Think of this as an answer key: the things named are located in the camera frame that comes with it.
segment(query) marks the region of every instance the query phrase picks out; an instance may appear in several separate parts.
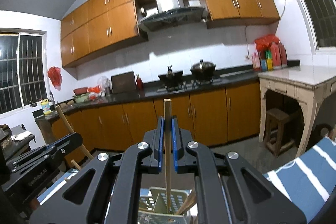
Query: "red bowl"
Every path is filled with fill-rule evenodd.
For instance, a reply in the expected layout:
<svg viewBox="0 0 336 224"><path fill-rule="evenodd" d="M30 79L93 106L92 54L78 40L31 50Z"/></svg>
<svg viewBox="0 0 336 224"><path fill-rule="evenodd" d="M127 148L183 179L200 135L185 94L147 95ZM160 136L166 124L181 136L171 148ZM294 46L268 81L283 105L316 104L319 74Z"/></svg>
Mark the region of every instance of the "red bowl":
<svg viewBox="0 0 336 224"><path fill-rule="evenodd" d="M75 95L85 94L87 93L87 87L76 88L75 90L73 90L73 92L75 93Z"/></svg>

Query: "range hood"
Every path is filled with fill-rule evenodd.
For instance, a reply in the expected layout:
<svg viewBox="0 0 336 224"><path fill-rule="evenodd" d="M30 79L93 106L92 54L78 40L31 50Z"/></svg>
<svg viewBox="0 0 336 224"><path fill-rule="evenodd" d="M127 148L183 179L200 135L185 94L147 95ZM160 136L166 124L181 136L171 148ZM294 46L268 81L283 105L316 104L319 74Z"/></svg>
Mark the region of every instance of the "range hood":
<svg viewBox="0 0 336 224"><path fill-rule="evenodd" d="M139 21L138 27L146 32L200 22L208 15L205 6L184 6L183 0L156 0L158 13Z"/></svg>

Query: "hanging plastic bag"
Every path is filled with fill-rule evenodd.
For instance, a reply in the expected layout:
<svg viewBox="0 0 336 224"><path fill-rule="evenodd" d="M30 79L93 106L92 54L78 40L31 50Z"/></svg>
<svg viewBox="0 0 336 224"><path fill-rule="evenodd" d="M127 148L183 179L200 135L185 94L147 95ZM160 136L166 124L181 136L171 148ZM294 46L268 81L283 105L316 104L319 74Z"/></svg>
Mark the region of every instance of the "hanging plastic bag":
<svg viewBox="0 0 336 224"><path fill-rule="evenodd" d="M51 67L48 70L48 77L51 80L52 85L57 90L61 90L61 84L62 84L62 75L61 75L61 69L58 67Z"/></svg>

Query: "white table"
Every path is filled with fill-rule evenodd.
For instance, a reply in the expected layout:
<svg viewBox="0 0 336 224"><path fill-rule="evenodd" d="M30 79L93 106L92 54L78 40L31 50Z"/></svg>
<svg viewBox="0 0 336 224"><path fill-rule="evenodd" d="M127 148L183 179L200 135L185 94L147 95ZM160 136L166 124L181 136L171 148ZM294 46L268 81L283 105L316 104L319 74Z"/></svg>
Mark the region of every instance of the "white table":
<svg viewBox="0 0 336 224"><path fill-rule="evenodd" d="M329 95L336 91L336 68L299 66L258 74L261 93L259 141L263 141L266 121L266 92L273 90L296 99L302 109L304 129L296 156L302 155L308 144L317 112ZM336 126L332 139L335 139Z"/></svg>

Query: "blue striped cloth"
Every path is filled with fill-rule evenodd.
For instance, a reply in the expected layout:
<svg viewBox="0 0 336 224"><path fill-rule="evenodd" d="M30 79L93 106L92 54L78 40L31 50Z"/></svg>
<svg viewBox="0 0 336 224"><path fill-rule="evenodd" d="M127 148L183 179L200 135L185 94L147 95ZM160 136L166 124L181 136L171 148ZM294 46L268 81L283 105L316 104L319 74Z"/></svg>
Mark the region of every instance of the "blue striped cloth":
<svg viewBox="0 0 336 224"><path fill-rule="evenodd" d="M336 185L336 143L325 137L302 156L264 176L303 211L309 223Z"/></svg>

